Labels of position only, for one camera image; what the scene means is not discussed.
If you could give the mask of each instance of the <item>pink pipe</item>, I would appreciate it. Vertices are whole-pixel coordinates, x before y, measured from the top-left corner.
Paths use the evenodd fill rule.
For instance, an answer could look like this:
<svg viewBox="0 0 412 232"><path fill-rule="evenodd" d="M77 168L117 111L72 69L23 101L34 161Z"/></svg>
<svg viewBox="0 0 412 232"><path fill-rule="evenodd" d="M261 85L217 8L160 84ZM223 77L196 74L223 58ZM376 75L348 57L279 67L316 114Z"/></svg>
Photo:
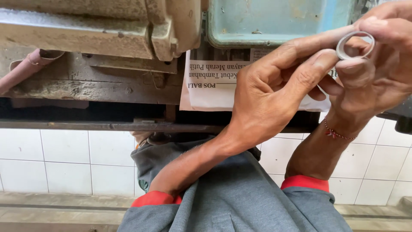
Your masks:
<svg viewBox="0 0 412 232"><path fill-rule="evenodd" d="M37 73L63 54L64 52L56 50L43 50L39 48L34 50L7 75L0 78L0 95Z"/></svg>

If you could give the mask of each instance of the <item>gray sleeve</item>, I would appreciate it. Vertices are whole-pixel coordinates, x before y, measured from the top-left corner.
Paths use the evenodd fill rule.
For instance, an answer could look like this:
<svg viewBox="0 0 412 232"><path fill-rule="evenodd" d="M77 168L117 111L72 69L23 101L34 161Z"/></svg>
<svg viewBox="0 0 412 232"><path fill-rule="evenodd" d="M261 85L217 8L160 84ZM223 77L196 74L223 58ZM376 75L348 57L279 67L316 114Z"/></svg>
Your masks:
<svg viewBox="0 0 412 232"><path fill-rule="evenodd" d="M306 187L288 187L283 192L317 231L352 231L334 208L335 197L331 193Z"/></svg>
<svg viewBox="0 0 412 232"><path fill-rule="evenodd" d="M160 232L169 231L177 204L131 207L124 214L117 232Z"/></svg>

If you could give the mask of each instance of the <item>person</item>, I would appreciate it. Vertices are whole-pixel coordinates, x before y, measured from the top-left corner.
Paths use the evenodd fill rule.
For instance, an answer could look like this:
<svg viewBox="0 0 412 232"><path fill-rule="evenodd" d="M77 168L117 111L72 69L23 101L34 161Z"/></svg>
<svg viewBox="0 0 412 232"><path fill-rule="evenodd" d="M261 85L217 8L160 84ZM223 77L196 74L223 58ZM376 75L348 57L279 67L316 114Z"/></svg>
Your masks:
<svg viewBox="0 0 412 232"><path fill-rule="evenodd" d="M328 179L368 121L412 93L411 12L410 0L386 3L353 25L291 40L244 67L231 121L215 137L140 140L131 156L148 192L118 231L351 231L334 209ZM352 31L370 33L377 45L368 59L340 61L331 48ZM334 66L337 81L327 75ZM332 106L294 151L279 188L247 150L279 133L306 94L325 99L319 87Z"/></svg>

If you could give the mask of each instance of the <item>silver ring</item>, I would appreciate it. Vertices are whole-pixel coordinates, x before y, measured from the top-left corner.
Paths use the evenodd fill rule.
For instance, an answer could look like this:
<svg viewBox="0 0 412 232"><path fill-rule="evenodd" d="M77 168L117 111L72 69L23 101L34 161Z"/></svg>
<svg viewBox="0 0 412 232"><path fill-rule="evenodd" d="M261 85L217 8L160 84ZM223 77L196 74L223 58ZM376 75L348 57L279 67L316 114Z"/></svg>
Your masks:
<svg viewBox="0 0 412 232"><path fill-rule="evenodd" d="M371 39L370 44L372 45L371 48L369 49L369 51L363 55L363 56L356 56L356 57L351 57L348 54L346 54L345 52L345 44L346 42L348 42L353 36L367 36ZM336 54L340 59L359 59L359 58L365 58L367 57L373 50L373 48L375 47L375 38L373 38L373 36L371 34L369 34L368 32L364 32L364 31L354 31L351 32L347 35L345 35L337 44L336 47Z"/></svg>

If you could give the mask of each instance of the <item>red and white string bracelet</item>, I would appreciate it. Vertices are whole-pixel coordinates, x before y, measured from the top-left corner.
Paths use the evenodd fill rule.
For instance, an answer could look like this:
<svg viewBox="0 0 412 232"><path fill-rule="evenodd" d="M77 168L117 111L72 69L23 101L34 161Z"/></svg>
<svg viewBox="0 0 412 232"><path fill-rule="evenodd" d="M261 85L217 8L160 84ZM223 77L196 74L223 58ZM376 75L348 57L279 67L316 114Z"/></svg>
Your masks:
<svg viewBox="0 0 412 232"><path fill-rule="evenodd" d="M326 122L326 117L325 117L325 127L326 127L325 135L332 136L334 139L336 139L336 137L340 137L340 138L346 139L346 140L354 140L357 137L356 136L356 137L353 137L353 138L347 138L345 136L342 136L342 135L336 133L336 131L334 131L334 130L332 130L328 127L328 123Z"/></svg>

